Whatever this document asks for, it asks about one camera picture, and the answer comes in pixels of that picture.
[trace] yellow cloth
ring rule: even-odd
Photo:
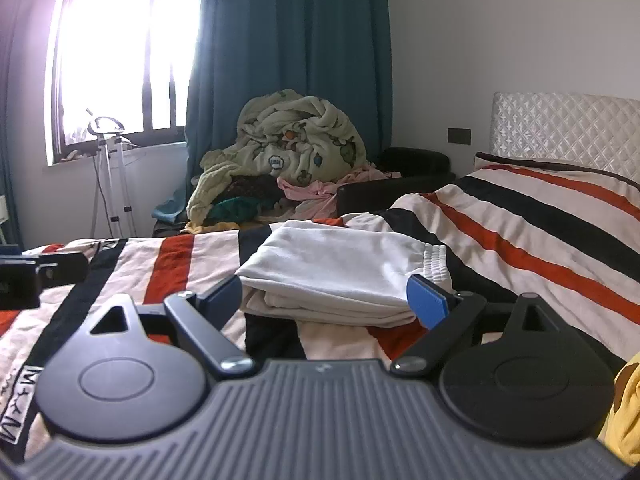
[[[235,222],[218,222],[215,225],[209,226],[195,226],[193,222],[188,222],[187,225],[184,226],[184,229],[180,231],[180,234],[201,235],[203,233],[215,233],[217,231],[233,231],[239,228],[240,226]]]
[[[600,439],[629,466],[640,462],[640,353],[616,376],[616,395]]]

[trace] striped bedsheet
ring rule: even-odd
[[[455,290],[503,302],[536,292],[618,357],[627,360],[636,354],[638,185],[557,164],[487,155],[478,156],[476,163],[477,171],[436,193],[406,195],[385,212],[329,222],[445,244]],[[34,386],[47,360],[88,313],[119,292],[139,303],[159,303],[184,289],[203,292],[233,273],[277,228],[279,224],[172,238],[78,240],[33,251],[81,250],[91,259],[91,270],[84,283],[46,290],[39,309],[0,314],[0,449],[20,462],[48,441],[32,402]],[[238,311],[223,333],[260,361],[379,358],[388,366],[425,330],[417,322],[381,329]]]

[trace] window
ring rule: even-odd
[[[151,146],[184,140],[199,0],[65,0],[54,53],[55,160],[95,152],[90,113]]]

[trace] curtain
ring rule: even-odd
[[[175,221],[202,155],[235,142],[242,106],[285,88],[343,110],[368,159],[376,160],[391,140],[387,0],[201,0],[185,127],[187,180],[154,216]]]
[[[9,124],[9,73],[12,52],[21,49],[22,26],[28,19],[33,0],[0,0],[0,195],[6,200],[9,220],[0,225],[6,241],[22,246],[14,193],[8,146],[12,131]]]

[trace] white quilted headboard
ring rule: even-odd
[[[640,101],[497,92],[491,153],[565,160],[640,182]]]

